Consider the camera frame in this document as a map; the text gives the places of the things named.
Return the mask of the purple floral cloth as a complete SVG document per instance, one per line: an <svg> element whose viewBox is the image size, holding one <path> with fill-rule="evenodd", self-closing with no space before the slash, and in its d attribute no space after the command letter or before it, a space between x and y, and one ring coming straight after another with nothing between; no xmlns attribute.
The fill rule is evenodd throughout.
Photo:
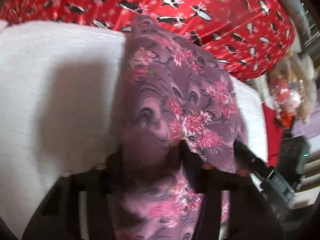
<svg viewBox="0 0 320 240"><path fill-rule="evenodd" d="M221 171L240 170L233 144L247 138L230 75L210 52L137 16L121 106L116 239L190 239L203 195L187 180L178 144Z"/></svg>

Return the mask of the red cloth at right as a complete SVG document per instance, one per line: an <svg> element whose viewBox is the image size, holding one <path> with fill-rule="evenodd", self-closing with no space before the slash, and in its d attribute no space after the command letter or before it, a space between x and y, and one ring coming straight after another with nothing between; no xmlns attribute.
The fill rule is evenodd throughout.
<svg viewBox="0 0 320 240"><path fill-rule="evenodd" d="M279 160L284 129L278 124L275 111L268 108L264 103L262 106L267 134L267 163L269 166L276 167Z"/></svg>

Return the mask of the stuffed toys in plastic bag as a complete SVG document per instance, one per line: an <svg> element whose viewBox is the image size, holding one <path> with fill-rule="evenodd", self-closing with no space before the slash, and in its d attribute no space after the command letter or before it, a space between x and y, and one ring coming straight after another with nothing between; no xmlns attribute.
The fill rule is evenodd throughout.
<svg viewBox="0 0 320 240"><path fill-rule="evenodd" d="M293 121L310 122L317 102L315 69L308 54L289 51L267 75L276 118L290 128Z"/></svg>

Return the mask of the white quilted mat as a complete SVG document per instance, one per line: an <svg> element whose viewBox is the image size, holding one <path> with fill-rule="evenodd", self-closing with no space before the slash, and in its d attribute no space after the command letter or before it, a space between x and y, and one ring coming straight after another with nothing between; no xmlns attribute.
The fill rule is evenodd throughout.
<svg viewBox="0 0 320 240"><path fill-rule="evenodd" d="M130 37L49 21L4 29L1 211L10 225L23 222L26 229L61 176L87 172L120 152ZM254 113L234 93L246 130Z"/></svg>

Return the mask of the red penguin print blanket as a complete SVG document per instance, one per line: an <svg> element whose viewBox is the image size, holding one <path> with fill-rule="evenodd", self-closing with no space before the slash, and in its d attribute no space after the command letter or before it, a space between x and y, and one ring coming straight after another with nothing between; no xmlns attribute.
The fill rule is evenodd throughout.
<svg viewBox="0 0 320 240"><path fill-rule="evenodd" d="M5 0L10 24L50 20L129 33L135 16L184 35L214 54L241 81L270 71L295 40L278 0Z"/></svg>

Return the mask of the grey pillow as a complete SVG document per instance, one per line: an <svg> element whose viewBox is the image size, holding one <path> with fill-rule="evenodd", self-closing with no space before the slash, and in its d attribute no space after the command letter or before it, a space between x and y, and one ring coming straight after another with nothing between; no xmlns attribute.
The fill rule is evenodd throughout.
<svg viewBox="0 0 320 240"><path fill-rule="evenodd" d="M311 37L310 25L300 0L279 0L301 33Z"/></svg>

